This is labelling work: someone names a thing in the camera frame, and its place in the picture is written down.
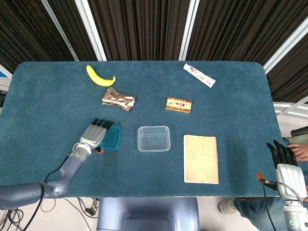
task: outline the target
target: table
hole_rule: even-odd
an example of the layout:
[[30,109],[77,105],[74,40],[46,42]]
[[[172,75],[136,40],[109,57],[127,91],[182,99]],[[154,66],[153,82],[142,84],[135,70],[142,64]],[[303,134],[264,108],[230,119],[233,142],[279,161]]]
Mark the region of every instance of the table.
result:
[[[185,63],[214,86],[183,70]],[[129,112],[101,104],[107,88],[91,81],[88,64],[116,76],[118,92],[136,96]],[[266,142],[282,142],[269,90],[263,67],[251,62],[22,63],[0,115],[0,185],[43,181],[87,125],[103,118],[122,128],[120,148],[92,153],[68,196],[262,196],[257,172],[275,180]],[[191,113],[166,110],[167,96],[192,100]],[[137,129],[155,125],[170,128],[170,151],[139,152]],[[185,134],[217,137],[220,184],[184,183]]]

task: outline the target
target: notebook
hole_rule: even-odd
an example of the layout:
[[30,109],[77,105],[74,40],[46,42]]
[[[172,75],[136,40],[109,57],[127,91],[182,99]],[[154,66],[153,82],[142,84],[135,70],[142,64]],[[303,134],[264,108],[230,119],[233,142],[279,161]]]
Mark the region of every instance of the notebook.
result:
[[184,136],[184,182],[219,184],[216,137]]

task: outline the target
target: jeans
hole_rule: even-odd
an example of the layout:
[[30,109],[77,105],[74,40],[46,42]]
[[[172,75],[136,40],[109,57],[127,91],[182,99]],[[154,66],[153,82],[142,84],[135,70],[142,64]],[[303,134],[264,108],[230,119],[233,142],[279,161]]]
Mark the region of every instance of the jeans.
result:
[[[298,162],[299,167],[302,168],[305,178],[305,183],[308,185],[308,162]],[[276,227],[277,231],[285,231],[283,206],[285,200],[280,197],[268,197],[270,217]],[[262,231],[272,231],[272,225],[266,212],[265,201],[248,201],[240,198],[234,199],[234,206],[239,210],[241,216],[250,220],[250,222]],[[304,207],[308,208],[308,203],[304,202]]]

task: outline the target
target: yellow banana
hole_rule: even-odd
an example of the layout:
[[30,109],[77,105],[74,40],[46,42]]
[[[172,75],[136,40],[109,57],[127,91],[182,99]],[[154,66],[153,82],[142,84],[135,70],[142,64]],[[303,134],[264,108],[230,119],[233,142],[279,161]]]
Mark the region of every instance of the yellow banana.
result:
[[92,81],[100,86],[108,87],[108,86],[113,85],[114,82],[116,81],[115,76],[113,79],[104,79],[104,78],[99,77],[90,65],[87,65],[87,73],[92,79]]

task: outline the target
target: floor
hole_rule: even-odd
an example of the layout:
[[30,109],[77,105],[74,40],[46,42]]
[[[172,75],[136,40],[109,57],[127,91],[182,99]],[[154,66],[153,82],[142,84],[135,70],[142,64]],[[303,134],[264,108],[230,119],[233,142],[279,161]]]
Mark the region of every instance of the floor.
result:
[[[308,119],[299,118],[290,115],[278,116],[278,122],[282,136],[290,136],[290,131],[293,129],[301,128],[308,125]],[[86,206],[90,207],[92,199],[82,198]],[[217,203],[221,200],[221,197],[199,197],[199,215],[200,225],[202,231],[257,231],[257,229],[249,222],[249,220],[242,218],[237,212],[232,215],[223,215],[217,210]],[[68,198],[68,200],[80,209],[77,198]],[[45,230],[74,230],[74,231],[87,231],[85,220],[81,217],[81,214],[71,206],[64,199],[46,199],[42,203],[43,210],[50,210],[56,202],[55,208],[51,212],[43,212],[38,210],[33,222],[29,227],[29,231]],[[25,227],[26,223],[32,216],[37,204],[27,205],[20,207],[24,212],[24,218],[21,221],[20,226]],[[4,214],[4,211],[0,211],[0,218]],[[90,229],[92,231],[96,228],[96,219],[86,217]]]

